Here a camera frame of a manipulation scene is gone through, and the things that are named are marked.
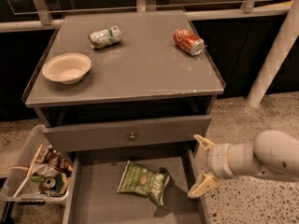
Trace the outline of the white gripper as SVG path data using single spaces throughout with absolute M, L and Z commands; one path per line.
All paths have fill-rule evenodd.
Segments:
M 207 166 L 211 172 L 202 172 L 196 178 L 191 179 L 189 198 L 199 198 L 205 193 L 216 188 L 220 179 L 230 179 L 234 177 L 229 163 L 228 150 L 229 144 L 215 145 L 209 139 L 195 134 L 193 138 L 200 144 L 203 150 L 207 150 Z

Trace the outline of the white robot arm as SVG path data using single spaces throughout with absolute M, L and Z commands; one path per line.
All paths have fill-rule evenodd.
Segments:
M 299 140 L 277 131 L 259 133 L 252 142 L 214 144 L 195 134 L 199 174 L 188 196 L 198 198 L 221 180 L 250 176 L 280 182 L 299 181 Z

